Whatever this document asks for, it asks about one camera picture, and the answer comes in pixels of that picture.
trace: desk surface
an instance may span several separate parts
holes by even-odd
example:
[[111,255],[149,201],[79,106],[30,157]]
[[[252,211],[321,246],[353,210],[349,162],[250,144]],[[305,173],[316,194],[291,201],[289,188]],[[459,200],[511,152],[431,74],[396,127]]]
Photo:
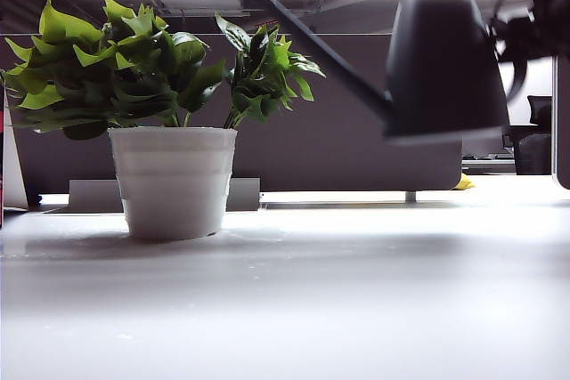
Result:
[[120,214],[10,218],[2,378],[567,380],[570,192],[473,178],[161,245]]

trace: gray partition panel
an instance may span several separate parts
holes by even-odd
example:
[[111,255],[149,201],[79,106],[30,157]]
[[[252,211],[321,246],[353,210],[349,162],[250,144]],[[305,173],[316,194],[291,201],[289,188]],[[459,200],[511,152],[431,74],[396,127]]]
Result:
[[[212,51],[207,63],[232,50],[221,36],[203,36]],[[324,36],[325,41],[379,88],[384,87],[389,36]],[[0,67],[13,61],[0,42]],[[301,46],[293,50],[303,52]],[[294,100],[267,124],[240,126],[233,175],[260,177],[272,190],[440,190],[460,179],[460,142],[395,146],[382,137],[376,118],[335,76],[311,77],[315,102]],[[222,87],[194,118],[195,126],[220,126],[229,107]],[[66,192],[69,179],[113,178],[108,137],[69,141],[61,133],[18,130],[26,183],[39,192]]]
[[570,189],[570,61],[559,57],[555,70],[552,173],[562,187]]

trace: yellow object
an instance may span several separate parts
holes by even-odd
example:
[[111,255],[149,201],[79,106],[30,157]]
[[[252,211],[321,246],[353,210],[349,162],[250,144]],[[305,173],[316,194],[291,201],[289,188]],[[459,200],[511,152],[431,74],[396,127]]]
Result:
[[467,190],[467,189],[471,189],[475,187],[475,184],[471,181],[471,179],[465,175],[464,173],[461,173],[461,179],[460,182],[457,183],[457,186],[455,186],[453,189],[454,190]]

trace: black chair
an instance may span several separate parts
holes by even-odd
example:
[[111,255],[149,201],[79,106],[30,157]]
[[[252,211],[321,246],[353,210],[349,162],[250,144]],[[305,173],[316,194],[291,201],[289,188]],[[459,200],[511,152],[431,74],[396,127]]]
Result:
[[529,95],[530,122],[511,125],[504,135],[512,147],[517,175],[550,175],[552,172],[552,97]]

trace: white flower pot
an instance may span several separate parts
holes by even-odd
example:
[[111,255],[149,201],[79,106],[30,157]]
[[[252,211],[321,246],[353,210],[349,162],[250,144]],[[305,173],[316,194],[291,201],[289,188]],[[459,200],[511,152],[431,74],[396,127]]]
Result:
[[110,129],[131,236],[178,240],[219,231],[236,134],[221,128]]

